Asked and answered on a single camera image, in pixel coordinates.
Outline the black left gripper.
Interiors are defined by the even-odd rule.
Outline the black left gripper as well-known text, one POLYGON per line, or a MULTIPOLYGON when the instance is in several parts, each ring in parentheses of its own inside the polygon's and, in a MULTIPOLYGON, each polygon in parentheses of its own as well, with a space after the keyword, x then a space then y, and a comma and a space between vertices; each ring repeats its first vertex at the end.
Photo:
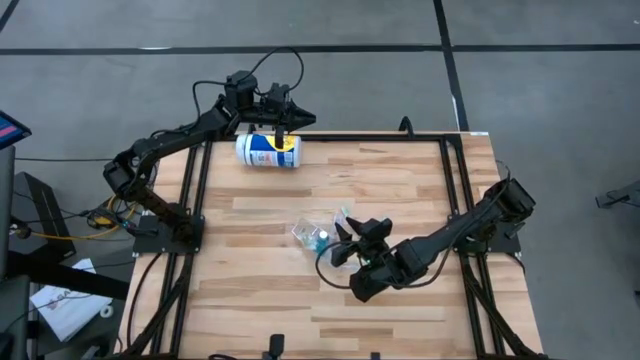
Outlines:
POLYGON ((283 149, 285 133, 315 124, 316 115, 293 101, 266 101, 254 112, 252 122, 258 126, 271 126, 275 131, 275 147, 283 149))

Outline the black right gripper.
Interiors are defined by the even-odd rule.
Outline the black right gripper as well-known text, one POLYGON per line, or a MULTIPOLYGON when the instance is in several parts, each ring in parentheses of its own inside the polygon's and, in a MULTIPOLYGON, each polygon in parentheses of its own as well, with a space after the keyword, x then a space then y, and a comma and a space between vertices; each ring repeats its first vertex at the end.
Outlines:
MULTIPOLYGON (((363 224, 351 217, 346 222, 357 235, 362 234, 363 224)), ((338 241, 329 246, 330 263, 339 268, 357 258, 358 268, 348 277, 349 280, 395 280, 396 260, 393 249, 384 237, 353 236, 338 222, 334 223, 338 241)))

